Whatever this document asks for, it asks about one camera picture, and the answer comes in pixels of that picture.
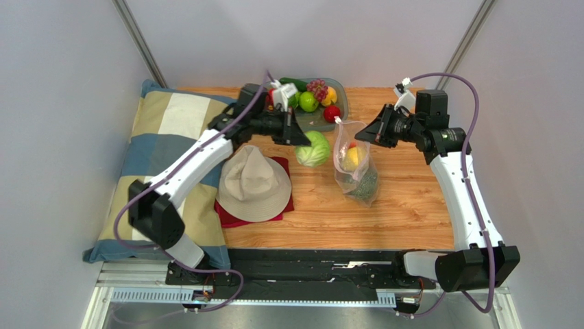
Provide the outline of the pale green cabbage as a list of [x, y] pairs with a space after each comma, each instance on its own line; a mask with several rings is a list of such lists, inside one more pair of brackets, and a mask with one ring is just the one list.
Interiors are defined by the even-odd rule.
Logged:
[[297, 146], [295, 148], [297, 162], [304, 167], [310, 168], [325, 164], [332, 155], [328, 139], [318, 131], [309, 131], [305, 135], [311, 142], [311, 145]]

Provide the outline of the yellow pear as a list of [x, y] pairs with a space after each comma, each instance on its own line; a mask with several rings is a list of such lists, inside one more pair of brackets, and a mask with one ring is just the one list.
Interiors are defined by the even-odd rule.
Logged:
[[361, 163], [366, 159], [367, 152], [362, 147], [355, 147], [347, 149], [343, 159], [341, 160], [341, 167], [344, 171], [355, 172]]

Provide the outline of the clear zip top bag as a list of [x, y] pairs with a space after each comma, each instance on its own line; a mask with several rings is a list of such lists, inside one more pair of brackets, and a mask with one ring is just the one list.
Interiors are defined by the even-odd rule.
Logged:
[[335, 117], [334, 123], [334, 178], [343, 195], [369, 208], [378, 197], [378, 171], [370, 155], [370, 143], [356, 139], [367, 125], [340, 117]]

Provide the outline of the green bell pepper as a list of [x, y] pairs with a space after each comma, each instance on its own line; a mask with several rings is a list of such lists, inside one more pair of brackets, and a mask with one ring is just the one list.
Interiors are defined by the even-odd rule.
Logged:
[[288, 107], [293, 110], [296, 109], [299, 106], [301, 95], [301, 92], [296, 92], [293, 96], [290, 96], [288, 98]]

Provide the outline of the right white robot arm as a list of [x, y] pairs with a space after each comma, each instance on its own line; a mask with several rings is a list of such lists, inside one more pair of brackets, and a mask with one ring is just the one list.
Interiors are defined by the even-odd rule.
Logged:
[[410, 249], [398, 252], [397, 277], [425, 278], [446, 292], [500, 287], [520, 262], [516, 246], [506, 245], [490, 219], [477, 184], [466, 131], [450, 127], [448, 95], [442, 90], [407, 93], [414, 112], [402, 104], [386, 104], [377, 117], [357, 132], [356, 140], [393, 148], [415, 144], [435, 175], [454, 234], [449, 253]]

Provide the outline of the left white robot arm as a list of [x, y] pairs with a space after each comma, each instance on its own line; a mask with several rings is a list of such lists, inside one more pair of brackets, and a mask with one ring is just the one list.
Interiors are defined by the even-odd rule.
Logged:
[[294, 84], [274, 80], [247, 84], [236, 102], [214, 117], [197, 142], [162, 173], [148, 182], [135, 180], [121, 214], [179, 266], [199, 271], [204, 251], [185, 233], [178, 208], [191, 190], [220, 162], [229, 158], [254, 135], [270, 136], [279, 145], [309, 146], [289, 102]]

